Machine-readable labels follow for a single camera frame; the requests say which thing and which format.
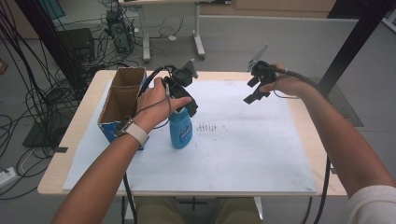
person's leg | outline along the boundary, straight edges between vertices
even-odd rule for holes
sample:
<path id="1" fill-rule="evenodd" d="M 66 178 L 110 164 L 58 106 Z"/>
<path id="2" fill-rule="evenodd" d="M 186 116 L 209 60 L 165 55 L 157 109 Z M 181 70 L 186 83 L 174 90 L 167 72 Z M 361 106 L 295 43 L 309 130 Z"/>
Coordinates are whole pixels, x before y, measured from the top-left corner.
<path id="1" fill-rule="evenodd" d="M 215 224 L 262 224 L 254 198 L 217 198 Z"/>
<path id="2" fill-rule="evenodd" d="M 184 224 L 172 197 L 134 197 L 139 224 Z"/>

sleeve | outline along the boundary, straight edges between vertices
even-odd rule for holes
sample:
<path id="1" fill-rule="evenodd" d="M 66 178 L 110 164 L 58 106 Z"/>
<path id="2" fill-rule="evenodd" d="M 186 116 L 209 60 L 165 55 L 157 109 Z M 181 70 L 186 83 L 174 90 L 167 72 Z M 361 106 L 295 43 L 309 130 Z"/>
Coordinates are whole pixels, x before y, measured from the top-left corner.
<path id="1" fill-rule="evenodd" d="M 370 186 L 360 189 L 349 200 L 349 224 L 396 222 L 396 188 Z"/>

gray floor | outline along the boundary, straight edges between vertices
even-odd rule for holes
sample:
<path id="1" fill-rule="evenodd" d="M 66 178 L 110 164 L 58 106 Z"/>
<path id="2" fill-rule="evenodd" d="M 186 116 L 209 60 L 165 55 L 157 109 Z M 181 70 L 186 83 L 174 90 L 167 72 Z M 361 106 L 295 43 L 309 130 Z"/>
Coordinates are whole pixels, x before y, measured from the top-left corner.
<path id="1" fill-rule="evenodd" d="M 282 62 L 289 70 L 308 77 L 321 77 L 355 24 L 356 21 L 202 17 L 201 36 L 206 57 L 201 61 L 196 56 L 191 38 L 193 20 L 186 18 L 176 41 L 166 38 L 151 40 L 151 52 L 155 57 L 147 67 L 155 68 L 166 63 L 181 66 L 190 58 L 195 58 L 195 66 L 200 71 L 245 71 L 248 60 L 264 43 L 268 43 L 270 48 L 263 60 Z M 29 43 L 39 52 L 37 41 Z M 0 45 L 0 50 L 1 57 L 11 62 L 3 45 Z M 396 104 L 391 99 L 396 95 L 395 52 L 396 34 L 380 24 L 337 83 L 364 124 L 359 131 L 372 144 L 394 177 Z M 37 72 L 35 75 L 37 82 L 46 86 L 42 74 Z M 13 64 L 5 75 L 0 76 L 0 80 L 0 114 L 15 119 L 26 109 L 23 101 L 27 90 Z M 27 150 L 21 142 L 32 124 L 32 119 L 25 119 L 18 125 L 7 153 L 0 158 L 2 167 L 15 167 L 18 158 Z M 33 159 L 28 160 L 24 166 L 29 167 L 34 162 Z M 36 170 L 48 163 L 46 161 Z M 0 198 L 19 195 L 36 187 L 40 178 L 41 175 L 24 178 L 11 192 Z M 40 195 L 34 191 L 18 199 L 0 201 L 0 223 L 49 223 L 63 198 Z M 346 197 L 329 198 L 321 223 L 346 222 L 346 201 Z M 262 198 L 262 202 L 264 219 L 268 223 L 301 223 L 308 205 L 305 197 L 266 197 Z M 188 223 L 207 223 L 210 208 L 211 205 L 198 205 L 197 211 L 192 212 L 185 205 L 180 210 Z M 315 199 L 308 223 L 313 222 L 317 211 L 318 199 Z M 120 223 L 120 198 L 114 200 L 104 223 Z"/>

watch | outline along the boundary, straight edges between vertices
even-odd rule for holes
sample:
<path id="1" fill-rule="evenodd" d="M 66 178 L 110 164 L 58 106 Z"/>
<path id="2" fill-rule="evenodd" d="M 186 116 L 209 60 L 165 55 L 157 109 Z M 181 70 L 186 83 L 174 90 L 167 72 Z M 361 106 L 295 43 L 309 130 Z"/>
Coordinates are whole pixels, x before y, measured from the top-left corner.
<path id="1" fill-rule="evenodd" d="M 149 135 L 142 128 L 134 124 L 133 119 L 128 119 L 125 126 L 123 126 L 119 131 L 118 137 L 126 133 L 134 137 L 140 143 L 141 147 L 149 140 Z"/>

spray bottle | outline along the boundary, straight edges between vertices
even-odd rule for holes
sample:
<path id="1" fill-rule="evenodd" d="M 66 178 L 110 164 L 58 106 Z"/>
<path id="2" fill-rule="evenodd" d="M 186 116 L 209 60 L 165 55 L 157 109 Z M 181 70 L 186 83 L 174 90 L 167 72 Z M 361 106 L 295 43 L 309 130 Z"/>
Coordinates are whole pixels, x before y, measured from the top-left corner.
<path id="1" fill-rule="evenodd" d="M 171 114 L 169 117 L 169 130 L 174 148 L 181 149 L 190 142 L 192 138 L 192 123 L 186 107 Z"/>

